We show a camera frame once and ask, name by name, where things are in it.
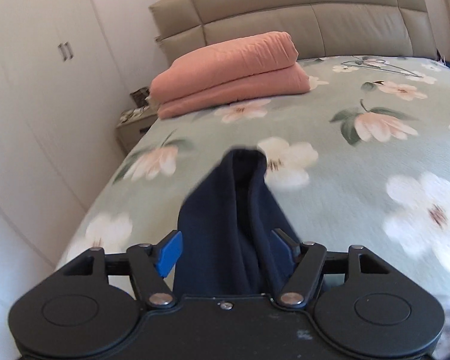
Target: mattress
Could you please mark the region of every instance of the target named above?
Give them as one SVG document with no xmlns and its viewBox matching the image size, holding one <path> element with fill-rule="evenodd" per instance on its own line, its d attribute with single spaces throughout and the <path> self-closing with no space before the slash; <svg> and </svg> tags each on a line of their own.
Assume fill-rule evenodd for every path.
<svg viewBox="0 0 450 360">
<path fill-rule="evenodd" d="M 113 253 L 158 242 L 176 228 L 188 193 L 239 146 L 265 152 L 265 180 L 303 241 L 330 251 L 365 245 L 432 294 L 450 296 L 450 69 L 414 57 L 299 63 L 309 93 L 157 121 L 60 264 L 91 246 Z"/>
</svg>

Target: bedside table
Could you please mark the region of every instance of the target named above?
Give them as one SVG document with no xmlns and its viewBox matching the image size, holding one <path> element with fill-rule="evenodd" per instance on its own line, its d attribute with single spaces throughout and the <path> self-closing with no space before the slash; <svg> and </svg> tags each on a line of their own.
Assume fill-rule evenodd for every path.
<svg viewBox="0 0 450 360">
<path fill-rule="evenodd" d="M 125 111 L 116 126 L 116 136 L 123 151 L 128 154 L 145 135 L 158 116 L 150 107 Z"/>
</svg>

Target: white wardrobe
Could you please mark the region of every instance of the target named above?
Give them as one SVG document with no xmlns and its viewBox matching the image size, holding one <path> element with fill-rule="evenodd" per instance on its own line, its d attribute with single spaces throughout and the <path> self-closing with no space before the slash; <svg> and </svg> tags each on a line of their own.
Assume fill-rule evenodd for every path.
<svg viewBox="0 0 450 360">
<path fill-rule="evenodd" d="M 0 360 L 19 355 L 8 309 L 123 160 L 114 127 L 131 107 L 91 0 L 0 0 Z"/>
</svg>

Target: pink folded blanket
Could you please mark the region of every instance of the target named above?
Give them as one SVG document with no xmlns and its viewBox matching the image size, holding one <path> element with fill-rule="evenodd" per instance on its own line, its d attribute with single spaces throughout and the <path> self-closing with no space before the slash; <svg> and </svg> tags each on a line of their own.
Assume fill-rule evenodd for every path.
<svg viewBox="0 0 450 360">
<path fill-rule="evenodd" d="M 238 100 L 275 95 L 297 95 L 309 90 L 307 74 L 298 63 L 294 63 L 284 69 L 243 77 L 161 104 L 158 116 L 166 119 Z"/>
<path fill-rule="evenodd" d="M 150 96 L 163 104 L 228 81 L 288 68 L 298 55 L 286 32 L 268 32 L 212 44 L 175 60 L 153 80 Z"/>
</svg>

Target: headboard panel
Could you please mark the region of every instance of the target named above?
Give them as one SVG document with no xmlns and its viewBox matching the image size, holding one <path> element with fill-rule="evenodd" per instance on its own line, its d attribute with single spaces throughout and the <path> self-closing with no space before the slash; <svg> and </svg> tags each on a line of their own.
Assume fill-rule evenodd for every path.
<svg viewBox="0 0 450 360">
<path fill-rule="evenodd" d="M 150 7 L 168 62 L 204 47 L 286 31 L 299 59 L 436 56 L 425 0 L 161 0 Z"/>
</svg>

